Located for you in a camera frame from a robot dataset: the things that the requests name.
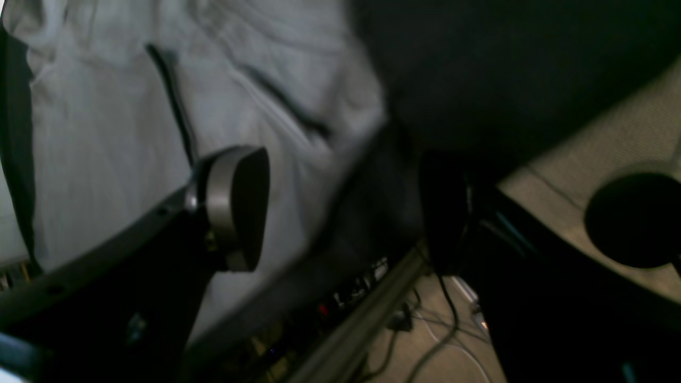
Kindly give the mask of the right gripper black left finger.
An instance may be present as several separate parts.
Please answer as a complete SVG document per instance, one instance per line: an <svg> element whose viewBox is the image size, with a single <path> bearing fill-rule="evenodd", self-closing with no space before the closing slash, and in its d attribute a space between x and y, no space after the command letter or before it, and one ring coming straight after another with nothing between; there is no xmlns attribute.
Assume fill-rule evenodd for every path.
<svg viewBox="0 0 681 383"><path fill-rule="evenodd" d="M176 381L213 276L257 268L269 191L265 148L233 146L116 237L4 294L2 381Z"/></svg>

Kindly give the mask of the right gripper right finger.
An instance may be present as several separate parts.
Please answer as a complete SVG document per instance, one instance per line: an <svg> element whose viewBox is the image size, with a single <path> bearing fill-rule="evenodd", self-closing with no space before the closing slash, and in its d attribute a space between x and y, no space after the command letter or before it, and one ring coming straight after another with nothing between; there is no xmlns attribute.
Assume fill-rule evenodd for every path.
<svg viewBox="0 0 681 383"><path fill-rule="evenodd" d="M435 270L478 294L509 382L679 382L679 305L589 259L452 158L419 165Z"/></svg>

